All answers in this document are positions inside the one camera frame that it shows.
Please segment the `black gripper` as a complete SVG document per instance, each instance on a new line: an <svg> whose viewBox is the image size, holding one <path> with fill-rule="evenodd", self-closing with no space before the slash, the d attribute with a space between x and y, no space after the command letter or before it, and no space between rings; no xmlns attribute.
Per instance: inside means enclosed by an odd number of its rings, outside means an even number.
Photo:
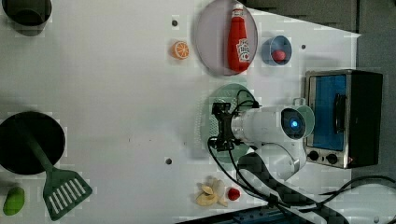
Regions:
<svg viewBox="0 0 396 224"><path fill-rule="evenodd" d="M218 121L219 128L219 134L213 144L216 151L234 150L234 146L241 144L241 141L232 132L233 113L230 109L230 103L214 103L212 105L212 114Z"/></svg>

